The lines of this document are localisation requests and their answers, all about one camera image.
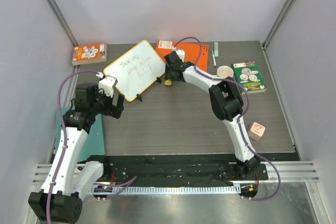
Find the yellow whiteboard eraser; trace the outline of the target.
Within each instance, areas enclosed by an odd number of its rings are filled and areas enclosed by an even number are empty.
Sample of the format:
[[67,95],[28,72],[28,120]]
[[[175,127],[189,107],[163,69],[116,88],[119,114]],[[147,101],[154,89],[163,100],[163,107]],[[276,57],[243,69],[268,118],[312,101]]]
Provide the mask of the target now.
[[172,85],[172,81],[171,80],[165,80],[165,82],[164,82],[164,85],[165,86],[171,86]]

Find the whiteboard with yellow frame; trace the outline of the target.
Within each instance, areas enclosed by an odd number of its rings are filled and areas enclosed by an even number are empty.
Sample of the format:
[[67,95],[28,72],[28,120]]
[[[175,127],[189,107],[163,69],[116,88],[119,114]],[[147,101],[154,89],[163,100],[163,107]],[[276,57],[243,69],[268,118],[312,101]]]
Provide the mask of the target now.
[[116,89],[132,102],[164,75],[165,62],[147,40],[142,40],[103,71],[117,79]]

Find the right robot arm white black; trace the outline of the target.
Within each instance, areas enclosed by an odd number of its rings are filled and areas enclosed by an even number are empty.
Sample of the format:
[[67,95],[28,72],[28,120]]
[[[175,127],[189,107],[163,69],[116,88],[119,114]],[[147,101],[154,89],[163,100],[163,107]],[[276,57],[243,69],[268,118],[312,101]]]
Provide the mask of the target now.
[[232,78],[217,78],[191,62],[183,62],[176,52],[166,55],[164,60],[166,79],[192,84],[209,95],[214,115],[224,123],[232,140],[237,173],[242,179],[250,179],[260,165],[260,158],[244,126],[244,102],[237,83]]

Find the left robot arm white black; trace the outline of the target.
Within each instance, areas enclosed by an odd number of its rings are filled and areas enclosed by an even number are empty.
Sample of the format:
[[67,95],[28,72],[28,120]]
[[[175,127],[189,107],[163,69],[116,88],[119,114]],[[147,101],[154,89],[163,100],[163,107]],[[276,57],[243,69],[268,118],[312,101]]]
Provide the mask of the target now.
[[119,119],[124,110],[124,95],[113,104],[113,86],[82,83],[75,89],[70,109],[62,115],[61,138],[54,162],[40,191],[29,195],[28,203],[41,221],[76,223],[83,202],[97,180],[107,181],[112,174],[108,159],[91,155],[75,175],[78,157],[98,115]]

